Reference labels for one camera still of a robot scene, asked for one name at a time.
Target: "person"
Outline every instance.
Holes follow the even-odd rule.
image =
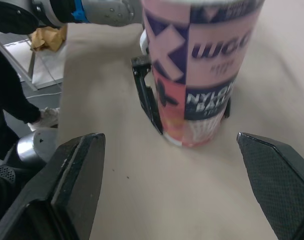
[[[4,110],[28,124],[32,131],[58,124],[59,108],[39,110],[24,96],[16,71],[0,52],[0,160],[19,140],[17,134],[7,125]]]

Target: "gray robot arm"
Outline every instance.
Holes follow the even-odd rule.
[[[0,0],[0,32],[30,34],[66,23],[141,23],[140,0]]]

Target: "cylindrical container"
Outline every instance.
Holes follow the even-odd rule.
[[[20,160],[34,168],[44,167],[56,150],[56,128],[41,128],[22,137],[17,143]]]
[[[217,132],[264,0],[142,0],[164,136]]]

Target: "table surface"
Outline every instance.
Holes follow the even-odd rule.
[[[236,135],[270,137],[304,157],[304,0],[265,3],[231,117],[198,148],[168,143],[140,107],[130,57],[141,31],[69,26],[59,143],[92,132],[107,141],[91,240],[276,240]]]

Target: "shoe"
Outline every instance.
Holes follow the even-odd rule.
[[[58,115],[60,112],[60,108],[45,108],[44,110],[40,110],[41,119],[35,123],[29,123],[31,131],[35,131],[41,128],[51,128],[58,124]]]

